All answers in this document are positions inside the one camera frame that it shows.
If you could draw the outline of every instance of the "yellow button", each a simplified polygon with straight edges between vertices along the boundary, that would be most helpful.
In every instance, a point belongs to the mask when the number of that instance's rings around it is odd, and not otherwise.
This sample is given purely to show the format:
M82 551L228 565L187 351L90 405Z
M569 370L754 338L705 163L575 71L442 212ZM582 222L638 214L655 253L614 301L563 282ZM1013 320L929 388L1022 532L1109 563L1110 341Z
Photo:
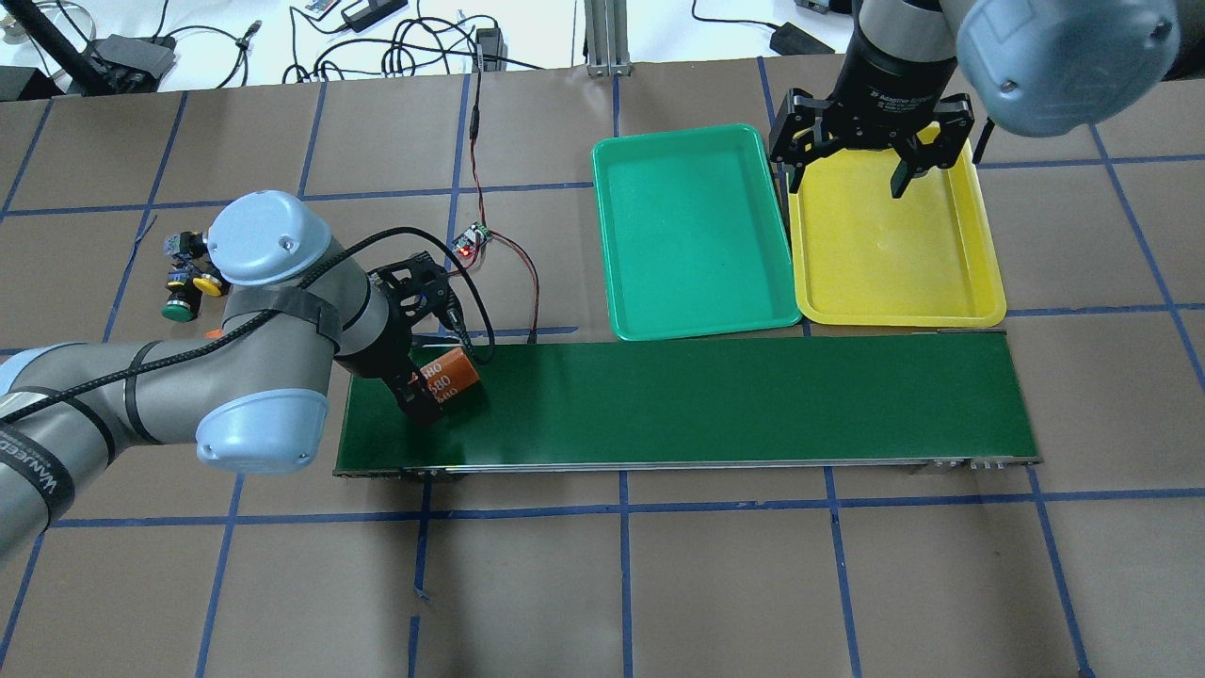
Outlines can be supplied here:
M222 295L222 288L218 287L217 281L214 281L212 277L207 275L204 277L194 277L193 285L200 289L201 291L205 291L210 296Z

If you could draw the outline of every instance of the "blue grid line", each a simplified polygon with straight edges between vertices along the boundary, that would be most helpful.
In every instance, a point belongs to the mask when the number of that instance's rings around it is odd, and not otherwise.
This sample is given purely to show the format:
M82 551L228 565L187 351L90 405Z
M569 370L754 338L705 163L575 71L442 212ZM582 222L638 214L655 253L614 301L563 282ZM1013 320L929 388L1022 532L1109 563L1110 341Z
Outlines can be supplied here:
M17 631L17 619L20 617L20 606L25 603L25 594L29 592L29 583L34 578L34 567L37 565L37 556L42 553L42 538L39 535L34 540L34 550L29 553L29 561L25 564L25 573L20 576L20 586L17 589L17 599L12 602L12 612L8 613L8 624L4 629L4 639L0 641L0 670L4 670L5 658L8 656L8 645L12 644L12 635Z
M611 76L611 136L619 136L619 75Z
M52 530L80 527L177 527L183 525L225 525L224 515L165 515L161 518L64 518Z
M234 202L234 199L229 200L184 200L180 202L155 202L153 205L147 205L152 210L190 210L195 207L224 207Z
M976 169L1091 167L1104 164L1099 158L1083 160L1017 160L1012 163L980 163Z
M423 586L427 583L427 536L431 526L431 479L423 482L423 503L418 518L418 542L415 547L415 594L429 600Z
M762 96L765 98L765 114L774 126L774 93L770 92L770 75L765 71L765 58L757 58L757 72L762 78Z
M125 259L125 269L122 271L122 279L117 283L117 293L113 295L113 305L108 308L108 318L105 320L105 334L101 336L101 342L108 342L108 337L113 334L113 325L117 323L117 311L122 306L122 296L125 295L125 285L130 282L130 272L134 271L134 260L139 255L139 247L142 244L142 238L146 237L147 232L151 230L151 225L154 220L151 219L151 205L154 204L154 197L159 193L159 184L163 183L163 172L167 169L167 160L171 158L171 148L176 145L176 134L180 131L180 123L184 118L184 106L188 105L188 92L180 95L180 106L176 107L176 119L171 124L171 132L167 135L167 145L163 149L163 155L159 158L159 169L155 170L154 182L151 183L151 195L147 197L147 206L142 210L142 219L139 222L139 230L134 235L134 243L130 244L130 255Z
M218 615L218 600L222 597L222 583L225 579L225 566L230 558L230 541L234 538L235 518L239 515L239 501L242 499L242 478L241 473L234 477L234 491L230 493L230 509L227 512L225 530L222 531L222 549L218 550L218 564L213 572L213 588L210 590L210 605L205 611L201 649L196 653L195 678L204 678L205 666L210 661L210 642L213 639L213 623Z
M845 618L845 638L850 645L850 671L853 678L862 678L862 655L858 653L858 633L853 624L853 597L850 595L850 573L845 562L845 540L841 536L841 500L836 496L833 467L824 467L824 494L828 497L829 525L833 529L833 554L836 558L836 583L841 590L841 614Z
M313 161L313 147L318 143L318 125L322 124L322 106L327 102L327 81L318 87L318 105L313 110L313 125L310 128L310 141L305 147L305 161L301 163L301 179L298 182L298 197L305 196L305 184L310 181L310 163Z
M946 507L966 505L1016 505L1033 501L1027 494L957 495L941 497L862 497L840 500L841 508Z
M410 190L366 190L363 193L327 193L323 195L304 195L305 202L323 200L371 200L375 197L412 197L416 195L451 195L451 188L413 188Z
M1109 157L1109 161L1115 165L1131 165L1131 164L1145 164L1145 163L1193 163L1205 160L1205 153L1189 153L1185 155L1139 155L1134 158L1113 158Z
M1010 308L1005 317L1046 317L1063 314L1153 313L1165 312L1163 303L1135 303L1130 306L1081 306L1056 308Z
M415 614L410 618L410 641L406 644L406 678L415 678L418 671L418 626L422 619Z
M1034 494L1034 506L1038 507L1038 520L1042 526L1042 538L1046 541L1046 553L1051 559L1051 570L1054 573L1054 585L1058 588L1058 599L1063 603L1063 615L1066 618L1066 629L1071 636L1071 647L1075 649L1075 660L1083 678L1094 678L1092 667L1088 666L1088 654L1083 649L1083 638L1080 636L1080 623L1075 618L1075 608L1071 607L1071 592L1066 588L1066 578L1063 576L1063 562L1058 558L1058 547L1054 544L1054 532L1051 530L1050 514L1046 513L1046 502L1042 495L1041 484L1038 483L1038 472L1033 467L1027 467L1029 474L1029 488Z
M619 472L619 507L628 508L628 472ZM619 514L619 573L621 596L623 599L623 678L633 678L635 664L633 661L631 639L631 517L627 511Z
M828 508L828 500L771 500L745 502L665 502L629 505L628 513L722 513L733 511L800 511Z
M1154 276L1156 284L1159 285L1159 293L1163 294L1163 300L1168 306L1168 312L1171 313L1171 322L1176 324L1176 331L1180 332L1180 342L1185 346L1185 352L1188 354L1188 362L1193 366L1193 372L1197 375L1197 384L1200 387L1201 391L1205 393L1205 370L1201 369L1201 361L1197 356L1197 350L1193 348L1192 337L1188 336L1188 329L1185 326L1185 320L1180 317L1180 309L1176 307L1176 301L1171 297L1171 288L1168 287L1168 281L1163 277L1163 271L1159 270L1159 264L1154 259L1154 250L1151 249L1151 244L1146 241L1146 235L1142 232L1142 225L1138 220L1138 216L1134 213L1134 207L1130 205L1129 197L1125 196L1125 189L1122 187L1122 181L1117 176L1117 169L1113 167L1112 158L1109 157L1109 151L1105 148L1105 141L1100 137L1100 130L1097 125L1088 125L1092 130L1092 138L1097 142L1097 149L1100 151L1100 159L1105 161L1105 171L1109 172L1109 181L1113 184L1113 190L1117 193L1117 199L1122 202L1122 208L1125 211L1125 218L1129 219L1130 228L1134 230L1134 237L1138 238L1139 247L1142 248L1142 255L1146 257L1147 265L1151 266L1151 275Z
M455 237L455 212L460 201L460 155L464 154L464 123L469 116L469 73L465 73L464 84L460 87L460 113L457 116L455 155L453 155L454 161L452 163L452 190L448 191L452 199L448 200L448 230L447 237L443 238L443 242L449 246L452 238ZM445 254L443 267L451 265L452 261Z
M1042 493L1047 502L1101 502L1118 500L1193 500L1205 499L1205 488L1166 488L1154 490L1078 490Z
M90 214L99 212L139 212L147 208L141 205L96 205L94 207L41 207L37 210L12 210L6 213L11 217L36 217L47 214Z
M22 177L25 176L25 170L29 167L29 159L34 157L34 148L37 146L37 140L42 136L42 129L46 126L46 119L51 117L51 106L54 105L54 99L48 99L46 101L46 108L42 110L42 117L37 120L37 126L34 128L34 137L29 140L29 148L25 148L25 155L20 159L20 165L17 166L17 176L12 177L12 185L8 187L8 195L4 199L4 205L0 206L0 219L8 214L8 207L12 206L12 199L17 196L17 187L20 185Z
M580 188L594 188L593 181L565 181L563 183L516 183L512 185L487 185L482 187L482 193L513 193L517 190L568 190Z
M1205 499L1205 488L1153 488L1148 490L1072 490L1046 493L1046 502L1100 502L1133 500ZM840 508L940 507L976 505L1012 505L1033 501L1030 494L1004 495L936 495L931 497L848 497L837 500ZM746 511L817 511L830 508L824 500L774 500L735 502L664 502L627 505L578 505L564 507L529 507L513 509L446 509L423 513L355 512L310 513L280 515L239 515L236 525L313 525L328 523L411 523L424 517L430 520L506 520L522 518L558 518L572 515L623 515L636 513L723 513ZM225 525L223 515L161 517L161 518L82 518L61 519L52 530L113 529L113 527L172 527L195 525Z

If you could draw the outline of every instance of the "brown paper floor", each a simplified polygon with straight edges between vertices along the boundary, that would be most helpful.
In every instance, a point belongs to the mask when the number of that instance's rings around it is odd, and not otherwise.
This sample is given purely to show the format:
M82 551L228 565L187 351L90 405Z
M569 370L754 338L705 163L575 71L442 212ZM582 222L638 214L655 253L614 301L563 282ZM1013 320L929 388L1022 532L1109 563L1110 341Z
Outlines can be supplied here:
M541 341L613 341L598 140L765 132L788 87L827 94L839 66L487 76L487 207L539 265ZM212 302L193 324L159 317L159 242L249 190L304 196L343 242L399 223L449 236L475 214L470 94L431 76L0 105L0 360L213 326ZM323 456L294 477L236 479L188 447L127 453L0 570L4 674L1197 674L1201 110L1205 83L1169 83L1097 128L993 138L980 178L1036 470L340 481L336 375ZM476 279L522 341L525 271L498 249ZM886 329L768 334L868 331Z

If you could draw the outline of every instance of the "yellow tray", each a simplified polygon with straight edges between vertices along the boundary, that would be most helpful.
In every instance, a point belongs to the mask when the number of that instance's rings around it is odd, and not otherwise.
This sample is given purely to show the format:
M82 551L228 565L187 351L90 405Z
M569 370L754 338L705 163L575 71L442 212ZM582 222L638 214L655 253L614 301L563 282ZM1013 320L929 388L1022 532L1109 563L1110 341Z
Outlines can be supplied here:
M807 167L788 196L799 308L824 324L997 324L1007 305L970 148L899 200L897 163L894 151L841 151Z

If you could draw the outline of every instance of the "light blue joint cap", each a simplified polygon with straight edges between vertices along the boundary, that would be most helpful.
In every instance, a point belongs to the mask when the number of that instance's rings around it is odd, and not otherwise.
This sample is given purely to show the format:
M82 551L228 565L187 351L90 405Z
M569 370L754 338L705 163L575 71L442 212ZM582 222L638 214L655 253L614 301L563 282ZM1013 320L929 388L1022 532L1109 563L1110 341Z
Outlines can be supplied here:
M1022 136L1117 114L1178 49L1175 0L980 0L958 29L963 72L992 119Z
M10 389L12 389L12 385L16 384L20 373L29 367L29 364L37 360L39 356L48 354L59 347L70 347L71 344L75 344L75 342L66 342L53 347L42 347L41 349L30 349L10 358L4 364L0 364L0 396L4 396Z
M196 426L196 459L233 473L301 471L318 456L327 397L277 389L235 399Z
M222 210L206 243L227 279L254 287L313 265L330 244L330 226L288 193L257 190Z

